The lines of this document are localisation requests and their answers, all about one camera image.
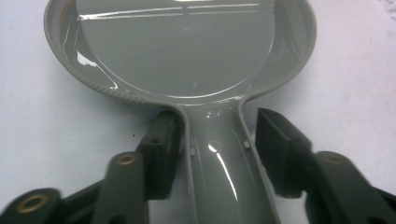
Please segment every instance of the white table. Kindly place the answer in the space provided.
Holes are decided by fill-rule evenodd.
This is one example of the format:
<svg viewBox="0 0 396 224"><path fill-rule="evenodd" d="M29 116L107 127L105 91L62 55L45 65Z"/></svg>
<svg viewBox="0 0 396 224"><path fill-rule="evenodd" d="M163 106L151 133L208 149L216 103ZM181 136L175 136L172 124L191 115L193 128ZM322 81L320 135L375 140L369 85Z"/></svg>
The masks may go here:
<svg viewBox="0 0 396 224"><path fill-rule="evenodd" d="M315 151L349 157L374 186L396 194L396 16L386 0L311 2L318 21L311 60L292 82L248 103L247 124L254 132L258 107L280 112ZM67 196L103 178L109 159L135 149L160 111L70 76L44 36L46 4L0 2L0 209L31 189ZM151 205L151 223L186 222L182 177L176 203ZM275 201L284 224L305 223L303 200Z"/></svg>

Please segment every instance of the glossy glaze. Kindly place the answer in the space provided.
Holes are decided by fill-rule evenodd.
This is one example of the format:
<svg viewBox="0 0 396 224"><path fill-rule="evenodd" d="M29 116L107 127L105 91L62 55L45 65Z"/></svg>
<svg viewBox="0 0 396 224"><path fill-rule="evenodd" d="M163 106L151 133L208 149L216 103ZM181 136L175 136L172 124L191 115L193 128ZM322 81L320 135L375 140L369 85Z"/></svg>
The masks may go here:
<svg viewBox="0 0 396 224"><path fill-rule="evenodd" d="M196 223L277 223L240 109L306 63L305 1L54 0L45 27L86 85L183 115Z"/></svg>

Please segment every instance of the black clamp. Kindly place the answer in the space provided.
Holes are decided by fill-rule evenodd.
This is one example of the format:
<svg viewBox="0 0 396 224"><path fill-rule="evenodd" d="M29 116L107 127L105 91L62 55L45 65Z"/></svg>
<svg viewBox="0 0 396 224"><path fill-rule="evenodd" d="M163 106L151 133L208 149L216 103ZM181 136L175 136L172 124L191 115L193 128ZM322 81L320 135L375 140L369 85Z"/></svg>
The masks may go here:
<svg viewBox="0 0 396 224"><path fill-rule="evenodd" d="M311 152L309 140L282 115L259 109L256 146L276 194L308 194L311 224L394 224L395 197L374 189L346 157Z"/></svg>
<svg viewBox="0 0 396 224"><path fill-rule="evenodd" d="M35 189L12 202L0 224L147 224L147 200L171 192L182 120L162 112L135 152L111 159L105 179L67 198L57 189Z"/></svg>

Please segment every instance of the hole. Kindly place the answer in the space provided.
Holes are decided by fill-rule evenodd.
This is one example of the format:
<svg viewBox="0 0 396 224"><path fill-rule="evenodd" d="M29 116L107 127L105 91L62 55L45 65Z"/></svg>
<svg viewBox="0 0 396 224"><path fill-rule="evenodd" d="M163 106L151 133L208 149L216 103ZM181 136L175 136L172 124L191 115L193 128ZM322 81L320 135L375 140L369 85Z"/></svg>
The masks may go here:
<svg viewBox="0 0 396 224"><path fill-rule="evenodd" d="M151 140L151 143L157 144L160 142L160 139L154 138Z"/></svg>
<svg viewBox="0 0 396 224"><path fill-rule="evenodd" d="M367 217L367 221L370 224L387 224L386 221L384 221L382 218L380 217Z"/></svg>
<svg viewBox="0 0 396 224"><path fill-rule="evenodd" d="M29 198L23 200L17 206L17 211L19 213L30 213L42 207L47 203L49 197L45 194L37 194L30 196Z"/></svg>
<svg viewBox="0 0 396 224"><path fill-rule="evenodd" d="M136 160L135 155L124 155L124 156L119 157L118 163L120 165L126 165L126 164L134 163L135 160Z"/></svg>
<svg viewBox="0 0 396 224"><path fill-rule="evenodd" d="M341 158L332 154L325 156L326 161L329 161L334 164L340 164L342 162Z"/></svg>
<svg viewBox="0 0 396 224"><path fill-rule="evenodd" d="M108 224L125 224L126 217L122 215L114 216L109 221Z"/></svg>

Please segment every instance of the brass grommet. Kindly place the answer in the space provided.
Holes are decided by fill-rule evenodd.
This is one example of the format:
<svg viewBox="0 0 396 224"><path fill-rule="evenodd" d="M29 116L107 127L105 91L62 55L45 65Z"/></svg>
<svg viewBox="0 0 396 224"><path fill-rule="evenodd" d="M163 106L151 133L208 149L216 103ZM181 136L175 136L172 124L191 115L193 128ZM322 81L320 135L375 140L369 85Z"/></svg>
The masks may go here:
<svg viewBox="0 0 396 224"><path fill-rule="evenodd" d="M127 164L132 164L136 161L137 157L135 155L123 155L119 157L117 160L117 163L119 165L127 165Z"/></svg>
<svg viewBox="0 0 396 224"><path fill-rule="evenodd" d="M30 213L44 206L49 200L49 197L45 194L36 194L23 200L17 206L19 213Z"/></svg>

